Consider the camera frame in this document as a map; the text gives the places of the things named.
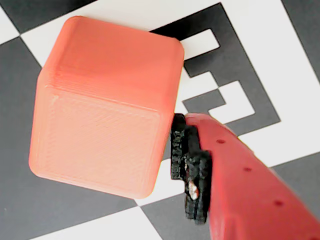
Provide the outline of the red gripper finger with black pad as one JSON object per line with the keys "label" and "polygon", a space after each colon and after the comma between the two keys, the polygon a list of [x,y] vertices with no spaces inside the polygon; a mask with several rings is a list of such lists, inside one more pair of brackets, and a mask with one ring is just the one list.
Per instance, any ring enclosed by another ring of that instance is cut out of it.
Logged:
{"label": "red gripper finger with black pad", "polygon": [[177,113],[170,175],[184,182],[184,212],[213,240],[317,240],[320,223],[230,129],[203,113]]}

